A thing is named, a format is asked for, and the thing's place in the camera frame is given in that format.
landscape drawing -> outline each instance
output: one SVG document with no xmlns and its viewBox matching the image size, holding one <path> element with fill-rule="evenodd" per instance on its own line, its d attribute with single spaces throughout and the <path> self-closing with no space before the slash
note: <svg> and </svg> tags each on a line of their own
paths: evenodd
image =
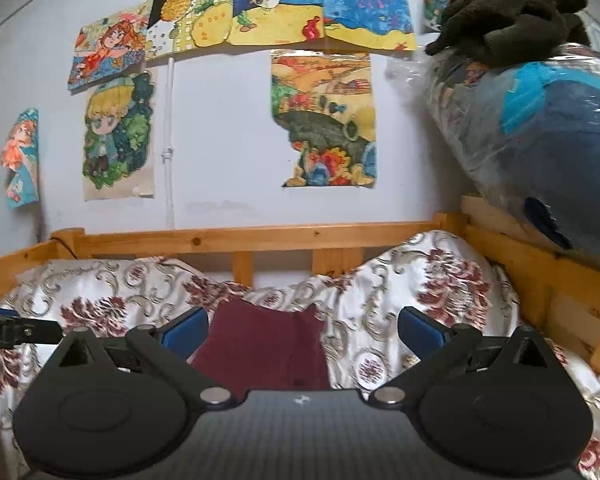
<svg viewBox="0 0 600 480">
<path fill-rule="evenodd" d="M 373 186 L 376 109 L 368 54 L 274 50 L 271 108 L 298 152 L 285 187 Z"/>
<path fill-rule="evenodd" d="M 84 115 L 85 200 L 154 194 L 154 99 L 152 70 L 94 89 Z"/>
<path fill-rule="evenodd" d="M 322 0 L 234 0 L 229 43 L 276 45 L 324 37 Z"/>
<path fill-rule="evenodd" d="M 229 36 L 233 0 L 154 0 L 146 58 L 222 43 Z"/>
<path fill-rule="evenodd" d="M 119 74 L 142 62 L 151 6 L 149 0 L 80 29 L 75 40 L 69 89 Z"/>
<path fill-rule="evenodd" d="M 367 48 L 415 50 L 407 0 L 324 0 L 326 35 Z"/>
</svg>

wooden bed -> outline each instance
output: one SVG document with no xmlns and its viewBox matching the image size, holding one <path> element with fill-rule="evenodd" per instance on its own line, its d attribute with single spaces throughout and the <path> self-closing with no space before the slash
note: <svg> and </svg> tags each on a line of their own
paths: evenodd
<svg viewBox="0 0 600 480">
<path fill-rule="evenodd" d="M 74 255 L 93 258 L 231 253 L 235 281 L 250 286 L 255 251 L 311 250 L 312 272 L 336 276 L 362 264 L 365 248 L 396 246 L 418 232 L 443 229 L 467 240 L 488 260 L 502 264 L 520 296 L 522 316 L 559 344 L 579 353 L 600 374 L 600 269 L 552 250 L 546 240 L 534 238 L 529 229 L 480 198 L 464 197 L 462 210 L 436 214 L 429 222 L 102 235 L 87 235 L 80 228 L 65 229 L 53 233 L 49 241 L 0 258 L 0 298 L 16 285 L 19 273 L 47 260 Z"/>
</svg>

electrical wire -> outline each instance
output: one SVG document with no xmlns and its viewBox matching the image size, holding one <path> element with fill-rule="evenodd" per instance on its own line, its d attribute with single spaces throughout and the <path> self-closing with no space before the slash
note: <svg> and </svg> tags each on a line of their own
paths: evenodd
<svg viewBox="0 0 600 480">
<path fill-rule="evenodd" d="M 56 241 L 59 244 L 61 244 L 62 246 L 64 246 L 64 248 L 71 253 L 71 256 L 74 257 L 74 260 L 79 260 L 80 259 L 80 258 L 78 258 L 78 256 L 75 255 L 75 253 L 73 252 L 72 248 L 69 247 L 64 240 L 61 240 L 60 238 L 58 238 L 56 236 L 52 236 L 51 238 L 49 238 L 49 240 Z"/>
</svg>

maroon cloth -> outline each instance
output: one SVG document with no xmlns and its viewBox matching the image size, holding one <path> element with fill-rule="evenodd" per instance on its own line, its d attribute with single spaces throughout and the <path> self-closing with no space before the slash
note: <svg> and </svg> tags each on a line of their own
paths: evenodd
<svg viewBox="0 0 600 480">
<path fill-rule="evenodd" d="M 248 390 L 328 390 L 323 322 L 311 305 L 279 312 L 244 300 L 222 304 L 192 366 L 240 400 Z"/>
</svg>

floral bedspread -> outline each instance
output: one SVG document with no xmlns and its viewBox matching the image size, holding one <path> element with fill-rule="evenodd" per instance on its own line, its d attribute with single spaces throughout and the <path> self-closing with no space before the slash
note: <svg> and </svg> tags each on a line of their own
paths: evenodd
<svg viewBox="0 0 600 480">
<path fill-rule="evenodd" d="M 397 336 L 397 316 L 406 305 L 447 325 L 467 322 L 487 335 L 509 335 L 519 323 L 518 299 L 503 270 L 491 267 L 464 240 L 441 231 L 418 234 L 343 276 L 312 276 L 286 288 L 220 283 L 164 258 L 56 260 L 19 279 L 0 307 L 55 319 L 65 331 L 89 326 L 100 336 L 123 335 L 142 323 L 160 326 L 193 305 L 203 306 L 212 319 L 222 303 L 235 297 L 290 312 L 315 304 L 316 316 L 325 322 L 322 344 L 331 386 L 359 388 L 365 395 L 418 361 Z M 11 416 L 53 350 L 46 345 L 0 350 L 1 479 L 16 479 L 27 470 Z M 581 463 L 588 478 L 598 480 L 600 379 L 577 357 L 560 355 L 568 370 L 577 369 L 570 373 L 594 414 L 599 413 L 596 440 Z"/>
</svg>

